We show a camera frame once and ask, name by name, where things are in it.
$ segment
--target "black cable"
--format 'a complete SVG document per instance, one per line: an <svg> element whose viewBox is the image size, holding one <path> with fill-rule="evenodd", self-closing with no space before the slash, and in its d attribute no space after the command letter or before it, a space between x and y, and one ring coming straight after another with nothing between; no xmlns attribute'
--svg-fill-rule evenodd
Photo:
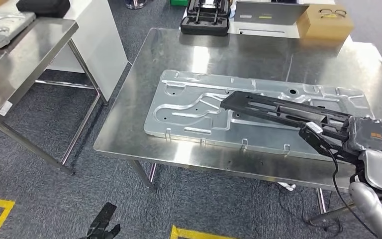
<svg viewBox="0 0 382 239"><path fill-rule="evenodd" d="M333 195L333 191L330 191L330 195L329 195L329 203L327 203L326 211L328 211L329 208L330 208L330 202L332 201L332 195Z"/></svg>
<svg viewBox="0 0 382 239"><path fill-rule="evenodd" d="M292 213L290 210L288 210L282 203L282 197L281 195L283 194L283 191L286 192L286 189L284 188L281 188L279 187L278 185L275 185L277 187L277 189L279 190L279 205L280 207L285 211L287 212L288 214L290 214L291 216L295 217L295 218L298 218L302 223L304 223L306 226L308 226L309 228L321 228L323 229L325 232L328 232L328 233L333 233L334 235L329 237L329 238L335 238L337 235L339 235L341 232L343 232L343 227L340 223L339 220L334 220L335 224L329 224L329 225L325 225L325 226L317 226L317 225L313 225L311 224L308 220L305 219L305 216L304 216L304 211L305 211L305 208L304 208L304 205L305 205L305 201L304 201L304 197L301 195L301 193L299 191L296 191L294 190L296 193L298 193L300 199L301 199L301 203L302 203L302 210L301 210L301 216L299 217L298 215L295 215L294 213ZM337 226L337 231L333 231L333 230L330 230L331 228L334 228Z"/></svg>
<svg viewBox="0 0 382 239"><path fill-rule="evenodd" d="M328 149L327 151L329 152L329 154L330 154L330 156L333 159L333 162L335 164L335 171L333 172L332 179L333 179L333 184L334 184L334 186L336 188L337 195L339 195L339 198L342 200L343 204L345 204L345 206L346 206L346 208L348 208L349 212L351 212L354 215L354 217L361 223L361 225L363 225L364 228L367 229L373 236L378 238L377 235L348 206L348 204L345 202L345 200L343 199L342 195L340 194L339 188L338 188L337 183L336 183L336 174L339 172L339 165L338 165L337 160L335 158L335 155L333 155L332 151L330 151L330 149Z"/></svg>

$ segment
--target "metal sheet panel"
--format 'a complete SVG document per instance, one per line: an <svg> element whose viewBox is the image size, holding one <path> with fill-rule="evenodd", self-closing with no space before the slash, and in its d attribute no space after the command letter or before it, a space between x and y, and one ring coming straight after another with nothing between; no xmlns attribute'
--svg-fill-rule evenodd
<svg viewBox="0 0 382 239"><path fill-rule="evenodd" d="M0 48L8 45L35 18L32 12L0 13Z"/></svg>
<svg viewBox="0 0 382 239"><path fill-rule="evenodd" d="M233 91L373 116L360 90L165 70L144 130L163 138L331 161L300 138L298 128L221 109Z"/></svg>

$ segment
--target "sticker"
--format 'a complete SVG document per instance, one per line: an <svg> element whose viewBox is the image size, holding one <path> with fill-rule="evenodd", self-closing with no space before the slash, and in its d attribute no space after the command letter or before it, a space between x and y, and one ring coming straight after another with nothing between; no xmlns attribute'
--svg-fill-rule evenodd
<svg viewBox="0 0 382 239"><path fill-rule="evenodd" d="M186 239L234 239L229 237L223 237L213 234L207 234L207 233L201 233L197 231L191 231L191 230L185 230L181 228L175 227L175 225L172 225L172 231L171 231L171 237L170 239L179 239L179 238L186 238Z"/></svg>
<svg viewBox="0 0 382 239"><path fill-rule="evenodd" d="M382 139L382 135L381 134L379 134L379 133L371 133L371 137L372 138L378 138L378 139Z"/></svg>
<svg viewBox="0 0 382 239"><path fill-rule="evenodd" d="M321 17L337 18L337 15L336 14L327 14L327 15L323 15Z"/></svg>
<svg viewBox="0 0 382 239"><path fill-rule="evenodd" d="M12 103L7 101L5 102L5 104L2 106L2 108L0 109L0 115L1 116L6 116L6 113L8 113L9 109L11 109L12 107Z"/></svg>
<svg viewBox="0 0 382 239"><path fill-rule="evenodd" d="M239 17L240 18L246 18L246 19L253 18L253 16L251 16L251 15L240 15Z"/></svg>

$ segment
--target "stainless steel table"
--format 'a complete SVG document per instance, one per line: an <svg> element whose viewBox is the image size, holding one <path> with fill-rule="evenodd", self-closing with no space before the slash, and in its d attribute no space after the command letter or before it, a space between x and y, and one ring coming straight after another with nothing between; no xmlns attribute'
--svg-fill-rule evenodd
<svg viewBox="0 0 382 239"><path fill-rule="evenodd" d="M382 58L369 43L330 42L231 34L182 35L151 29L95 142L104 154L127 159L148 187L140 161L224 171L268 181L334 190L332 162L263 154L157 138L143 130L161 73L166 69L357 88L382 118ZM337 183L347 191L354 166L341 163Z"/></svg>
<svg viewBox="0 0 382 239"><path fill-rule="evenodd" d="M106 100L101 95L93 75L89 72L84 59L71 40L72 35L77 29L78 25L73 20L38 18L19 36L13 39L10 45L0 49L0 131L13 138L30 151L41 156L49 164L54 165L69 174L72 174L73 171L72 169L65 167L64 164L92 114L93 109L100 98L103 100L104 104L107 104ZM72 49L92 85L38 80L39 76L66 44ZM56 160L50 154L43 151L11 127L3 123L7 111L9 111L13 105L18 103L35 82L92 89L97 93L94 102L86 113L86 116L80 124L61 161Z"/></svg>

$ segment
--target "floor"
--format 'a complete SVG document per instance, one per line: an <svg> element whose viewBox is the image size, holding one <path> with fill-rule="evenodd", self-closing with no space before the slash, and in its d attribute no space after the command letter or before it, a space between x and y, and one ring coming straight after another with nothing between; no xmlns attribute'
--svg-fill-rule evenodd
<svg viewBox="0 0 382 239"><path fill-rule="evenodd" d="M372 42L382 53L382 3L339 0L353 13L354 41ZM177 28L184 7L154 0L141 10L127 10L123 1L109 0L129 61L138 54L151 27ZM220 173L160 166L158 191L145 189L127 162L100 155L93 142L124 81L125 69L109 107L95 111L68 164L67 176L0 133L0 199L15 201L0 229L0 239L79 238L106 202L118 206L111 225L121 224L119 239L166 239L172 225L240 239L331 238L337 227L309 227L318 213L315 190L297 187L288 192L276 184ZM46 71L42 79L83 81L82 74ZM94 95L87 90L34 85L7 124L61 157ZM329 201L330 192L325 192ZM337 195L330 207L341 206ZM351 215L340 219L343 231L335 238L372 238Z"/></svg>

